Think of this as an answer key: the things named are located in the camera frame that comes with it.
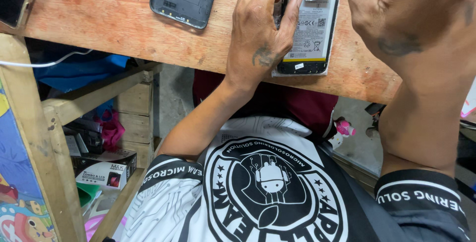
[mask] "product box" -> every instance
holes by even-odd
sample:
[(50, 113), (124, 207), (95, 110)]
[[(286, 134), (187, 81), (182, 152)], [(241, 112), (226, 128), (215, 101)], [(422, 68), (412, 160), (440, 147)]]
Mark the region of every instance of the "product box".
[(137, 153), (116, 152), (72, 157), (76, 182), (116, 187), (122, 190), (137, 167)]

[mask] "shirt logo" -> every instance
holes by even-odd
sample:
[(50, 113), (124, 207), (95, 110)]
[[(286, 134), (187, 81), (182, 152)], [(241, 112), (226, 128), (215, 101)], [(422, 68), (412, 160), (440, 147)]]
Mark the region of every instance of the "shirt logo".
[(347, 239), (340, 192), (322, 166), (260, 138), (228, 141), (206, 163), (204, 197), (218, 241)]

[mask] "hand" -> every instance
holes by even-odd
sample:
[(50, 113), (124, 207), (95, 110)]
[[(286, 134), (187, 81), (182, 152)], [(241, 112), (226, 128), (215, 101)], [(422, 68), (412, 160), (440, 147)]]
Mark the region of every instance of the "hand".
[(412, 89), (449, 87), (476, 75), (476, 0), (349, 0), (368, 49)]
[(302, 0), (290, 0), (279, 30), (273, 20), (275, 0), (238, 0), (225, 81), (246, 92), (259, 82), (291, 50)]

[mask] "black and white shirt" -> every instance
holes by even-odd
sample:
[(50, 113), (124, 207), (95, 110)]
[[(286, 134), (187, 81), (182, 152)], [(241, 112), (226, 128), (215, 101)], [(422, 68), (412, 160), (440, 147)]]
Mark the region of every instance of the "black and white shirt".
[(158, 156), (120, 241), (469, 241), (450, 177), (392, 172), (374, 200), (309, 137), (290, 119), (248, 117), (229, 120), (197, 163)]

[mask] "charging cable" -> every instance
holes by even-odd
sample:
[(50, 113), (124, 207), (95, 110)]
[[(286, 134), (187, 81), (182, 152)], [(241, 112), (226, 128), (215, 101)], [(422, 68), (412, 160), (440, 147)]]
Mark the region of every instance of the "charging cable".
[(7, 62), (7, 61), (0, 61), (0, 64), (3, 64), (3, 65), (10, 65), (10, 66), (18, 66), (18, 67), (48, 67), (48, 66), (53, 66), (53, 65), (56, 65), (62, 61), (64, 61), (64, 59), (68, 58), (69, 56), (73, 55), (73, 54), (81, 54), (81, 55), (86, 55), (88, 53), (90, 53), (92, 50), (88, 50), (86, 52), (79, 52), (79, 51), (74, 51), (74, 52), (71, 52), (71, 53), (68, 53), (66, 54), (64, 57), (62, 57), (61, 59), (57, 60), (57, 61), (54, 61), (54, 62), (51, 62), (51, 63), (42, 63), (42, 64), (28, 64), (28, 63), (16, 63), (16, 62)]

